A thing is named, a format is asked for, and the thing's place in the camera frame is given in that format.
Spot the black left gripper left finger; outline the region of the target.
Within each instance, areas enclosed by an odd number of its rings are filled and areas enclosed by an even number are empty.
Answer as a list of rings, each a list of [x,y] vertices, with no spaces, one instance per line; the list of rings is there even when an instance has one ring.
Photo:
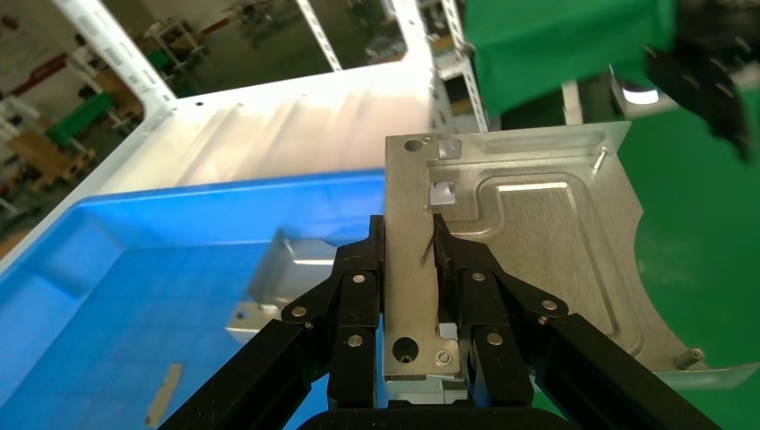
[[[164,429],[282,429],[327,377],[328,409],[303,429],[334,429],[335,414],[376,408],[384,218],[337,249],[329,277],[270,320],[163,424]]]

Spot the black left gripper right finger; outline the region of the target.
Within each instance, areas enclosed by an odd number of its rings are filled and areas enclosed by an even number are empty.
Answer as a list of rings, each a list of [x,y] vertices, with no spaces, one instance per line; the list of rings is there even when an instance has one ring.
[[[487,245],[454,236],[440,215],[438,285],[463,344],[471,399],[530,423],[535,391],[559,411],[549,426],[712,429],[713,421],[549,292],[506,273]]]

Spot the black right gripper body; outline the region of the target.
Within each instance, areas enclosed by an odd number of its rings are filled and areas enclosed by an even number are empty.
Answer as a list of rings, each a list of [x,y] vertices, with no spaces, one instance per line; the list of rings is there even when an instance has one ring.
[[[759,60],[757,1],[679,1],[677,49],[720,60]]]

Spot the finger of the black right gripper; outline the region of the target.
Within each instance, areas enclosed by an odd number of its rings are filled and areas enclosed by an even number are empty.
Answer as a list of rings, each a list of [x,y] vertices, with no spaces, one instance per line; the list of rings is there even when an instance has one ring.
[[[714,56],[692,48],[644,48],[648,80],[682,108],[699,116],[711,134],[730,143],[743,162],[752,160],[752,132],[729,70]]]

